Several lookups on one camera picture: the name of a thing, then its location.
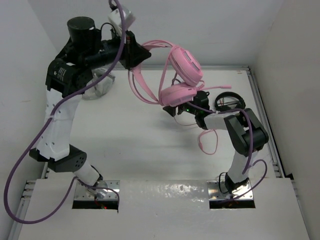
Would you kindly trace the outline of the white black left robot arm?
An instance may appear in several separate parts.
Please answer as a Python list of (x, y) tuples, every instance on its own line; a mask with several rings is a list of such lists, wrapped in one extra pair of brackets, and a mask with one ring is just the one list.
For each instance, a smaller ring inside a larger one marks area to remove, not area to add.
[(31, 158), (46, 162), (56, 173), (73, 173), (88, 186), (102, 180), (87, 154), (70, 144), (72, 125), (82, 95), (92, 85), (93, 69), (120, 63), (130, 70), (151, 56), (129, 30), (134, 21), (134, 17), (110, 17), (109, 40), (102, 39), (102, 29), (90, 17), (78, 16), (67, 22), (69, 39), (47, 69), (46, 128), (29, 151)]

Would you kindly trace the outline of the pink headphones with cable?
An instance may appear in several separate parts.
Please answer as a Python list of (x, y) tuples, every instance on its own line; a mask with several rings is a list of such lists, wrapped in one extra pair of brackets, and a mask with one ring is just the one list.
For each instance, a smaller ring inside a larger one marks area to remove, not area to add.
[[(202, 80), (201, 65), (188, 50), (165, 40), (150, 40), (143, 43), (142, 46), (147, 50), (170, 48), (160, 78), (158, 96), (154, 95), (145, 82), (141, 73), (141, 64), (128, 71), (130, 88), (142, 102), (162, 107), (176, 107), (191, 101), (198, 91), (209, 89), (205, 88), (205, 82)], [(171, 86), (163, 89), (168, 64), (173, 66), (175, 75), (171, 80)]]

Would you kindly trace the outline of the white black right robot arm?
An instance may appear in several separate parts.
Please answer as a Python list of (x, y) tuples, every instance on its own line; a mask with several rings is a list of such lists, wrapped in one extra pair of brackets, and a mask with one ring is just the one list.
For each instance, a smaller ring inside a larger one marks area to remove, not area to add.
[(263, 149), (269, 135), (240, 95), (232, 91), (222, 92), (215, 98), (214, 108), (211, 109), (209, 92), (201, 90), (185, 103), (162, 109), (172, 117), (183, 112), (194, 115), (196, 124), (204, 133), (227, 131), (234, 155), (231, 167), (225, 173), (226, 191), (230, 194), (248, 182), (254, 153)]

